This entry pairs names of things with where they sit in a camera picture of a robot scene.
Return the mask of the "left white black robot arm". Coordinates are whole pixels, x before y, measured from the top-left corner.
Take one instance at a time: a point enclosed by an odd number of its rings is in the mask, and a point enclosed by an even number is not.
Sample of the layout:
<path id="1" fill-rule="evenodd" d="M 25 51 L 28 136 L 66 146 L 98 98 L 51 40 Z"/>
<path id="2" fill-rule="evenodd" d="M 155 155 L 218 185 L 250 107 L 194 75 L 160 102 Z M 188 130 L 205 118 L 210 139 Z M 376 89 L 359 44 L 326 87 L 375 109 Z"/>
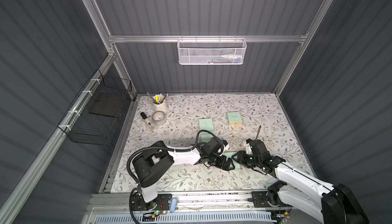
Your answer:
<path id="1" fill-rule="evenodd" d="M 197 135 L 195 144 L 187 148 L 174 148 L 157 141 L 127 159 L 127 172 L 146 204 L 157 200 L 157 182 L 172 166 L 204 164 L 227 172 L 235 169 L 233 160 L 224 155 L 228 142 L 209 134 L 212 137 L 208 142 L 200 142 Z"/>

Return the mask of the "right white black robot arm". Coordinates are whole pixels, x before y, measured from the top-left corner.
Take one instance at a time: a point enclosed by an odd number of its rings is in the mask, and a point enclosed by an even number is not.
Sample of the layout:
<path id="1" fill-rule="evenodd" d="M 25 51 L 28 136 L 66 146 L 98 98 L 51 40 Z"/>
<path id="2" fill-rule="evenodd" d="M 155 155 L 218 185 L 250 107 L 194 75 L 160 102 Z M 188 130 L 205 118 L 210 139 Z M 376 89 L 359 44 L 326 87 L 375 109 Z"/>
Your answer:
<path id="1" fill-rule="evenodd" d="M 280 156 L 272 156 L 261 140 L 248 139 L 245 150 L 232 159 L 238 164 L 270 175 L 276 182 L 268 188 L 272 206 L 290 205 L 322 224 L 368 224 L 357 198 L 344 184 L 333 185 L 295 168 Z"/>

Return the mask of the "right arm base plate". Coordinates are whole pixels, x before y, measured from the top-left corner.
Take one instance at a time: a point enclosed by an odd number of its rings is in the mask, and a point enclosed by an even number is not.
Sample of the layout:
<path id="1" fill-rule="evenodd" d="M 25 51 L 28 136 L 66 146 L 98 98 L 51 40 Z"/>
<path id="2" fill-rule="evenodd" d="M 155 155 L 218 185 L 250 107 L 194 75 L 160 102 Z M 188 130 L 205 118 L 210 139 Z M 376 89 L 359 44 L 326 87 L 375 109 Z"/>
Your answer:
<path id="1" fill-rule="evenodd" d="M 277 192 L 272 190 L 264 191 L 252 191 L 251 197 L 247 199 L 248 202 L 254 204 L 255 208 L 266 208 L 266 207 L 286 207 L 291 209 L 291 205 L 285 204 Z"/>

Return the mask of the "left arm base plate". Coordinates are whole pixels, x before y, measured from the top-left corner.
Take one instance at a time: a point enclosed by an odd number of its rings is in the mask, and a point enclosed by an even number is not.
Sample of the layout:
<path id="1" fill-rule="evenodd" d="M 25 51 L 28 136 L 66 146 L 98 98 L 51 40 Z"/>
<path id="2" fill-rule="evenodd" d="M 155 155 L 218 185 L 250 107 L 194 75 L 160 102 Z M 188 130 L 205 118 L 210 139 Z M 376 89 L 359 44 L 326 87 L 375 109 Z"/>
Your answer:
<path id="1" fill-rule="evenodd" d="M 133 211 L 168 210 L 172 197 L 172 194 L 159 193 L 151 202 L 145 202 L 141 194 L 134 193 L 130 198 L 130 206 Z"/>

